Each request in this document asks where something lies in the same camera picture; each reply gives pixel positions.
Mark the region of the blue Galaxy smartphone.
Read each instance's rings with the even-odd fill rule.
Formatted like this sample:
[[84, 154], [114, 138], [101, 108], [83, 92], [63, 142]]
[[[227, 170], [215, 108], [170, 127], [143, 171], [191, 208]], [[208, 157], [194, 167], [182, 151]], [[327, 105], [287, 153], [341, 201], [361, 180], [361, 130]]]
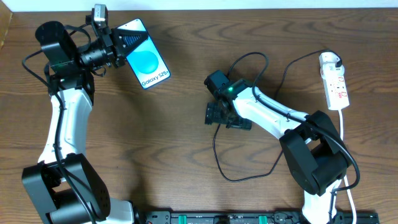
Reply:
[[168, 66], [149, 35], [126, 59], [143, 89], [171, 77]]

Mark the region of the white power strip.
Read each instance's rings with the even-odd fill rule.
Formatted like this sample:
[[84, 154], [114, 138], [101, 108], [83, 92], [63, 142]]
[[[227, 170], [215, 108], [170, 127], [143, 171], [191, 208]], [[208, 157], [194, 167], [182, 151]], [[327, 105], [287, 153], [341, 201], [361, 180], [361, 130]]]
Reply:
[[345, 76], [322, 79], [329, 110], [338, 111], [349, 106]]

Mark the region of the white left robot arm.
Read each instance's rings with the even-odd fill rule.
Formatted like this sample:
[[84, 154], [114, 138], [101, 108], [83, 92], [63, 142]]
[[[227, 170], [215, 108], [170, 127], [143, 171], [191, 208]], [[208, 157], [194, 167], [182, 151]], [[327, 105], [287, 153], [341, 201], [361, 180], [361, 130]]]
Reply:
[[52, 119], [45, 148], [34, 166], [22, 171], [22, 184], [44, 223], [146, 223], [133, 203], [111, 198], [86, 158], [86, 131], [94, 103], [94, 78], [121, 67], [145, 42], [146, 31], [112, 29], [86, 20], [95, 40], [77, 46], [72, 35], [84, 26], [49, 21], [35, 37], [48, 59], [40, 81], [47, 87]]

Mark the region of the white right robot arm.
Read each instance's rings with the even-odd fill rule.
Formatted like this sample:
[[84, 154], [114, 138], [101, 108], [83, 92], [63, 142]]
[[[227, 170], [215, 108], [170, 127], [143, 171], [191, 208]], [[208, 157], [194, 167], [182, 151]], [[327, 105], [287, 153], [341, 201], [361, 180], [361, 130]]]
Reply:
[[335, 197], [352, 160], [329, 116], [290, 109], [264, 95], [247, 80], [235, 83], [220, 70], [204, 85], [215, 102], [206, 109], [206, 124], [247, 129], [256, 123], [279, 140], [289, 171], [304, 190], [302, 213], [310, 223], [332, 223]]

